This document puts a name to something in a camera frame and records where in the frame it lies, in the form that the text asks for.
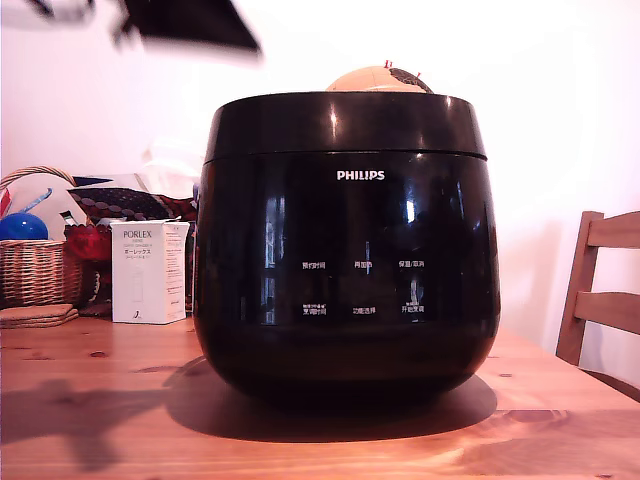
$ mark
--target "table surface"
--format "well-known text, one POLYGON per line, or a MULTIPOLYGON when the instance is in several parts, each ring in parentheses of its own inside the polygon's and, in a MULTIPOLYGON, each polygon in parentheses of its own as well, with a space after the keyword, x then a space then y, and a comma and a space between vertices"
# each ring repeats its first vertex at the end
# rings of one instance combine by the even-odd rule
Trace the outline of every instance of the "table surface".
POLYGON ((193 321, 5 330, 2 478, 640 478, 640 404, 502 329, 432 405, 286 412, 228 387, 193 321))

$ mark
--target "chair backrest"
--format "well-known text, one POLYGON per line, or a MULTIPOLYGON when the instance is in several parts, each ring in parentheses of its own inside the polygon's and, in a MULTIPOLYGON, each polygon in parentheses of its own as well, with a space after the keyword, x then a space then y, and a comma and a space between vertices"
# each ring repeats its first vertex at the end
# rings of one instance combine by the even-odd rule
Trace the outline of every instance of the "chair backrest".
POLYGON ((640 295, 592 293, 598 248, 640 248, 640 212, 582 212, 556 355, 578 365, 587 321, 640 334, 640 295))

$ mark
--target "wicker basket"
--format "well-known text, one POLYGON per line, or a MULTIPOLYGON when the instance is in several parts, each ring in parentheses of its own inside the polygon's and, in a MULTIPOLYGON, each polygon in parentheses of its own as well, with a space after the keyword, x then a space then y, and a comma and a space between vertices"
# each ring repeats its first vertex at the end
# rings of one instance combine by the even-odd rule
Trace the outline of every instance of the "wicker basket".
MULTIPOLYGON (((0 193, 18 178, 49 173, 69 181, 73 177, 50 167, 17 170, 0 182, 0 193)), ((82 301, 83 267, 79 259, 65 252, 64 241, 0 241, 0 307, 52 305, 82 301)))

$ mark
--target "white box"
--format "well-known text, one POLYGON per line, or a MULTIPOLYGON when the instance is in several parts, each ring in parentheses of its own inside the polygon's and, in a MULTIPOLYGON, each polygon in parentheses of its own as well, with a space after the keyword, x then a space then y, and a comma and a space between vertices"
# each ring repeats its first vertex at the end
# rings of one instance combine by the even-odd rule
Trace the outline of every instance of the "white box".
POLYGON ((189 224, 114 222, 113 321, 166 324, 186 317, 185 240, 189 224))

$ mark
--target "blue ball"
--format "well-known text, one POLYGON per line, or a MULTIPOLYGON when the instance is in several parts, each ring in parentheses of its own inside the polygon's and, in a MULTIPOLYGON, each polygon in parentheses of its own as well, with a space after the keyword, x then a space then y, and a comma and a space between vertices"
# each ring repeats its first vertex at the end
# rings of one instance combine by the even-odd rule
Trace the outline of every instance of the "blue ball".
POLYGON ((12 213, 0 220, 0 240, 47 240, 49 231, 30 213, 12 213))

